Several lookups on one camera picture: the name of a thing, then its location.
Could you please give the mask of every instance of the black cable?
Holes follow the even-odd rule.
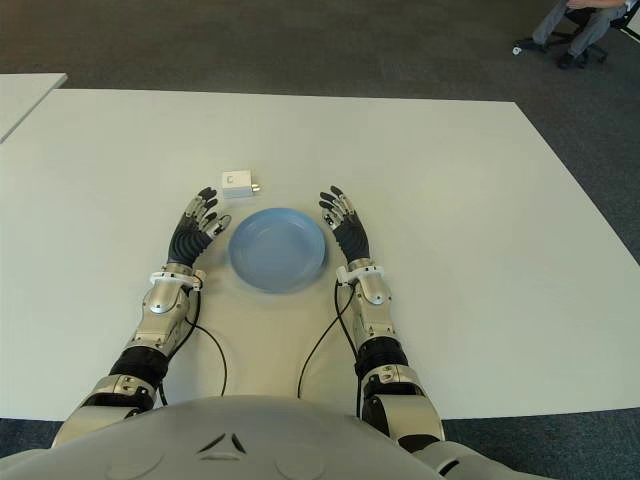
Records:
[[[336,282],[336,288],[335,288],[336,305],[337,305],[337,293],[338,293],[338,284]],[[307,365],[309,364],[311,357],[313,356],[314,353],[316,353],[316,350],[320,346],[320,343],[322,343],[322,340],[324,340],[324,337],[327,336],[327,333],[329,333],[329,331],[331,330],[331,328],[333,328],[336,322],[342,318],[342,314],[345,312],[345,310],[349,308],[349,305],[351,305],[351,300],[353,300],[353,295],[355,293],[356,293],[355,288],[351,287],[351,295],[349,296],[349,300],[347,301],[347,304],[342,308],[342,310],[338,310],[339,315],[336,316],[336,318],[334,318],[333,321],[329,324],[329,326],[324,330],[324,332],[322,333],[322,335],[320,336],[316,344],[311,349],[311,352],[309,353],[309,355],[307,355],[307,359],[304,361],[304,365],[302,366],[302,370],[300,371],[300,376],[298,377],[298,398],[301,398],[302,396],[302,378],[304,377],[304,372],[307,369]],[[347,338],[349,339],[349,343],[351,343],[351,337],[347,335]]]
[[[218,350],[220,351],[220,356],[222,357],[222,364],[224,365],[224,381],[222,384],[222,392],[220,393],[220,396],[222,397],[224,395],[224,392],[227,389],[227,376],[228,376],[227,358],[225,357],[224,351],[222,350],[222,347],[218,343],[218,340],[216,340],[216,338],[211,334],[211,332],[209,332],[206,328],[198,325],[198,320],[200,319],[200,305],[201,305],[200,292],[196,292],[196,310],[193,316],[193,323],[190,322],[189,319],[186,317],[184,319],[185,322],[191,325],[191,328],[187,332],[187,335],[178,344],[176,349],[169,355],[168,359],[171,360],[175,356],[175,354],[178,353],[178,350],[180,350],[182,346],[185,343],[187,343],[187,340],[189,340],[189,338],[191,337],[191,334],[195,329],[201,330],[204,333],[206,333],[215,342],[216,346],[218,347]],[[167,402],[167,397],[164,393],[164,385],[162,384],[162,382],[160,382],[160,385],[158,385],[158,395],[160,396],[160,401],[162,402],[162,405],[166,407],[169,403]]]
[[[193,333],[193,331],[196,329],[196,324],[198,323],[198,319],[200,318],[200,292],[196,292],[196,312],[193,315],[193,321],[194,323],[191,323],[189,320],[187,320],[187,318],[185,317],[185,320],[187,321],[187,323],[189,325],[191,325],[191,328],[189,329],[189,331],[187,332],[187,335],[182,339],[182,341],[178,344],[178,346],[176,347],[176,349],[169,354],[168,359],[171,360],[176,353],[178,353],[178,351],[182,348],[182,346],[187,343],[187,340],[189,340],[189,337],[191,337],[191,334]]]
[[[360,401],[362,400],[362,380],[358,377],[358,391],[356,392],[356,417],[360,418]]]
[[[201,327],[200,325],[196,325],[195,323],[191,323],[189,320],[187,320],[187,323],[189,325],[193,325],[195,328],[197,328],[201,332],[206,333],[209,336],[209,338],[213,340],[216,346],[218,347],[218,350],[220,351],[220,356],[222,357],[222,365],[224,367],[224,381],[222,382],[222,391],[220,392],[220,396],[224,397],[224,392],[227,390],[227,376],[228,376],[227,357],[224,356],[224,351],[222,350],[220,343],[218,342],[218,340],[216,340],[216,337],[214,337],[209,330],[207,330],[204,327]]]
[[[351,347],[351,351],[353,352],[353,358],[358,361],[358,352],[356,350],[356,346],[353,344],[353,340],[351,340],[351,335],[347,332],[347,327],[344,325],[344,320],[342,319],[342,313],[338,308],[338,281],[336,280],[336,284],[333,288],[333,305],[336,309],[336,318],[340,321],[340,326],[342,327],[342,331],[344,332],[345,337],[349,341],[349,346]],[[360,401],[362,397],[362,382],[360,377],[358,377],[358,390],[356,391],[356,417],[360,418]]]
[[[162,405],[165,407],[169,405],[169,403],[167,403],[167,397],[165,397],[164,395],[164,385],[162,385],[162,382],[160,382],[160,385],[158,385],[158,394],[160,395],[160,401],[162,402]]]
[[[338,283],[338,280],[336,280],[336,284],[333,287],[333,306],[336,309],[336,318],[340,321],[340,326],[342,327],[344,336],[347,337],[347,341],[349,342],[349,346],[351,347],[351,351],[353,352],[353,358],[357,360],[358,351],[356,350],[356,346],[353,344],[353,340],[351,340],[351,335],[349,335],[349,332],[347,332],[347,327],[344,325],[344,320],[342,320],[342,313],[344,312],[344,310],[341,312],[340,307],[338,307],[338,287],[339,286],[340,284]],[[353,292],[355,292],[355,288],[353,288],[352,286],[351,289],[352,289],[351,297],[353,297]]]

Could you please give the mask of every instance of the person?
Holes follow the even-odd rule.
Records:
[[[595,8],[589,22],[571,42],[569,49],[558,58],[559,68],[566,70],[582,55],[589,45],[600,40],[609,30],[613,20],[623,17],[638,0],[559,0],[534,30],[533,36],[518,43],[520,48],[546,52],[546,42],[558,26],[565,12],[583,8]]]

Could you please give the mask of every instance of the white joint bracket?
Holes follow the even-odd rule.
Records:
[[[379,267],[377,265],[369,265],[368,267],[360,267],[356,268],[352,272],[348,272],[346,267],[341,266],[336,270],[336,275],[338,276],[338,283],[341,287],[353,283],[355,280],[361,280],[364,277],[368,277],[369,275],[378,274],[381,277],[384,277],[384,268]]]
[[[202,289],[202,282],[207,276],[202,270],[196,270],[194,275],[184,275],[182,273],[172,272],[155,272],[149,277],[149,281],[155,285],[157,281],[175,282],[184,285],[187,288],[193,288],[196,292]]]

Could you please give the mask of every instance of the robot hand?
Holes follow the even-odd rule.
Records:
[[[332,186],[331,192],[320,193],[322,218],[333,231],[347,263],[361,258],[369,258],[369,241],[364,227],[353,205],[338,187]]]
[[[171,237],[167,263],[193,267],[196,258],[229,226],[229,215],[216,221],[212,210],[218,204],[215,196],[216,191],[207,187],[189,202]]]

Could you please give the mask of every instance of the blue plate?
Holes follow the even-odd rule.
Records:
[[[231,265],[245,282],[267,292],[299,290],[322,268],[324,235],[307,215],[269,208],[246,218],[229,243]]]

